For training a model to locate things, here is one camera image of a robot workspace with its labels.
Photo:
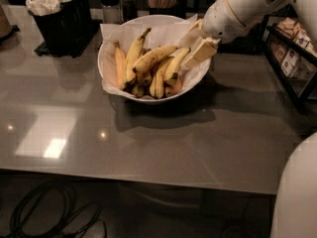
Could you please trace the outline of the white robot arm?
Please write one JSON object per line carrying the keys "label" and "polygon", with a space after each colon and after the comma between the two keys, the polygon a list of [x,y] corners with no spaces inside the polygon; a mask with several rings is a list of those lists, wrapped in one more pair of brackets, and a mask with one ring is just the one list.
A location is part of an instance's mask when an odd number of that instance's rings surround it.
{"label": "white robot arm", "polygon": [[259,16],[290,4],[301,24],[316,45],[317,0],[216,0],[182,37],[179,45],[190,47],[184,60],[186,68],[194,68],[216,54],[216,41],[228,44],[247,33],[247,28]]}

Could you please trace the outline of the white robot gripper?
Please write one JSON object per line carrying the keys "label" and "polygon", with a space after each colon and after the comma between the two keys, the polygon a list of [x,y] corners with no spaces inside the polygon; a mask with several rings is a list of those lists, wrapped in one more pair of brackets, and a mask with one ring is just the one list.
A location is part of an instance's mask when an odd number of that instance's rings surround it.
{"label": "white robot gripper", "polygon": [[[183,64],[194,68],[211,59],[217,53],[219,39],[227,44],[245,37],[254,25],[256,12],[256,0],[217,0],[204,19],[197,20],[180,39],[178,45],[182,48],[194,44]],[[206,33],[213,38],[206,38]]]}

